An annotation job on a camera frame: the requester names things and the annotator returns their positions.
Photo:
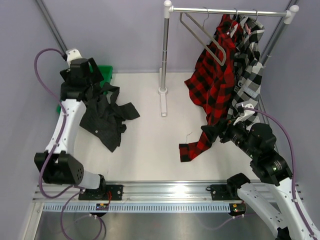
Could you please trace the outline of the dark grey striped shirt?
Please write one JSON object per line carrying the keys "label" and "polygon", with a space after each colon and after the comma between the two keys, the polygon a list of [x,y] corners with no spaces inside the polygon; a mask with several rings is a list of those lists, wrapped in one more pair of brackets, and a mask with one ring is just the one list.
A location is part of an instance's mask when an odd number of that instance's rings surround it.
{"label": "dark grey striped shirt", "polygon": [[99,91],[87,101],[86,111],[79,126],[95,135],[111,152],[121,145],[122,134],[127,126],[127,120],[140,117],[135,106],[129,102],[117,104],[120,93],[118,86],[106,82]]}

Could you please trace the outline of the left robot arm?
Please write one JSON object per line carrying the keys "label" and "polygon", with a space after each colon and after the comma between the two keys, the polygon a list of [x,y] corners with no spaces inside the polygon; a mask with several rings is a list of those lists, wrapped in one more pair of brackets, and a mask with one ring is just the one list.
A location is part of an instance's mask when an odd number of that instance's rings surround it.
{"label": "left robot arm", "polygon": [[34,163],[39,170],[38,187],[47,199],[56,199],[71,188],[89,191],[97,200],[108,192],[103,175],[85,170],[74,157],[80,123],[86,112],[86,94],[103,80],[93,58],[67,58],[68,68],[60,75],[64,82],[57,98],[60,114],[53,135],[44,152],[37,152]]}

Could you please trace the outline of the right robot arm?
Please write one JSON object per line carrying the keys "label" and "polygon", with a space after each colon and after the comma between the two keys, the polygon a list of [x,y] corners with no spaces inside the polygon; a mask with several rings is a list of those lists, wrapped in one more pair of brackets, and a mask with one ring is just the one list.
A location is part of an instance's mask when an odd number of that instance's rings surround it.
{"label": "right robot arm", "polygon": [[269,125],[255,123],[246,129],[244,122],[227,120],[216,125],[201,127],[211,142],[233,142],[251,158],[253,173],[272,194],[277,208],[271,205],[255,188],[244,173],[227,179],[226,193],[230,198],[240,198],[268,226],[277,240],[318,240],[320,231],[312,222],[293,183],[294,175],[286,160],[274,145],[276,136]]}

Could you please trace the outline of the red black plaid shirt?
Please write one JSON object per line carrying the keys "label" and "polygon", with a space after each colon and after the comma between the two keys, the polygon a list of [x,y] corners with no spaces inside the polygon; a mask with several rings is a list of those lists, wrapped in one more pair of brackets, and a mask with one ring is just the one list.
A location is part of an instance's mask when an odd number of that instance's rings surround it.
{"label": "red black plaid shirt", "polygon": [[192,102],[203,108],[208,126],[214,126],[227,117],[235,86],[236,43],[243,36],[242,30],[236,21],[224,14],[213,35],[226,53],[224,65],[219,65],[204,49],[195,64],[194,73],[184,82]]}

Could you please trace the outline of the white black plaid shirt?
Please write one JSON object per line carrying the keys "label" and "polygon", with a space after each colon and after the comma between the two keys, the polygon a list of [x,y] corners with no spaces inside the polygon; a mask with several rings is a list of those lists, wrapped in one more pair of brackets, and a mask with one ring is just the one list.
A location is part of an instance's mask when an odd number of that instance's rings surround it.
{"label": "white black plaid shirt", "polygon": [[252,104],[258,107],[264,67],[260,62],[259,41],[265,32],[264,26],[257,20],[239,15],[235,20],[240,30],[240,39],[236,41],[234,55],[235,86],[227,111],[228,120],[239,116],[238,104]]}

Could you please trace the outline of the red shirt hanger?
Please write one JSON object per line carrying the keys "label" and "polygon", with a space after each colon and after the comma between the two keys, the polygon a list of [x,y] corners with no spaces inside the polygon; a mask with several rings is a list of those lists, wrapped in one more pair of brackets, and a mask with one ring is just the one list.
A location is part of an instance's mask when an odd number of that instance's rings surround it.
{"label": "red shirt hanger", "polygon": [[239,13],[239,11],[238,11],[237,8],[234,8],[234,10],[235,10],[235,14],[234,14],[233,17],[232,17],[232,22],[231,22],[231,25],[230,25],[231,28],[233,27],[233,23],[237,20],[237,18],[238,18],[238,13]]}

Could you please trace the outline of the green plastic tray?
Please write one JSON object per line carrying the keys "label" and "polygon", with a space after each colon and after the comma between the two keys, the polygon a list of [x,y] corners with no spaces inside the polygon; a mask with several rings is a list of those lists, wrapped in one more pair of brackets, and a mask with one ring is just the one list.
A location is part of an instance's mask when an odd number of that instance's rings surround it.
{"label": "green plastic tray", "polygon": [[113,76],[113,67],[110,65],[97,65],[104,78],[103,81],[84,87],[68,86],[65,81],[60,86],[60,101],[66,99],[76,99],[83,101],[85,104],[100,94],[105,83],[110,83]]}

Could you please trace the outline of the silver clothes rack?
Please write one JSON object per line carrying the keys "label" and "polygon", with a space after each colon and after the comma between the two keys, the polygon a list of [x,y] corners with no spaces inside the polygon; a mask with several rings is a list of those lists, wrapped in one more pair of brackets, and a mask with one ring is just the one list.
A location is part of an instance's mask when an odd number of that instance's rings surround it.
{"label": "silver clothes rack", "polygon": [[275,17],[279,18],[278,23],[274,26],[272,34],[269,36],[268,41],[263,47],[261,63],[265,66],[269,59],[272,57],[272,53],[279,42],[279,39],[292,23],[295,15],[299,11],[300,2],[298,0],[287,0],[286,6],[283,11],[271,11],[259,8],[258,0],[192,0],[190,3],[192,7],[175,6],[174,0],[165,0],[163,2],[163,41],[162,41],[162,64],[159,69],[160,85],[158,94],[160,96],[160,115],[166,117],[168,115],[168,88],[166,85],[168,62],[173,59],[173,47],[168,47],[170,36],[170,22],[172,21],[172,15],[174,13],[196,13],[210,15],[222,15],[236,13],[234,8],[238,9],[238,13],[250,16],[255,16],[255,12],[252,9],[257,9],[258,18],[261,17]]}

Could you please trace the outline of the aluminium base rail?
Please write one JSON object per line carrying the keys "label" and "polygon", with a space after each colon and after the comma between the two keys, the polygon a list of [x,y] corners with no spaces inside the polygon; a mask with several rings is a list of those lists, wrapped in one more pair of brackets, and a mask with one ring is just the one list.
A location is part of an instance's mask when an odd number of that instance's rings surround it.
{"label": "aluminium base rail", "polygon": [[[122,200],[120,202],[208,202],[212,200],[211,192],[207,190],[210,185],[223,184],[224,182],[205,182],[205,181],[125,181],[110,182],[114,185],[123,185]],[[275,202],[267,187],[260,182],[251,182],[256,190],[263,195],[269,202]],[[66,186],[43,184],[43,189],[48,195],[57,195]],[[34,202],[49,202],[67,200],[79,190],[71,188],[55,199],[45,198],[39,187],[32,194]]]}

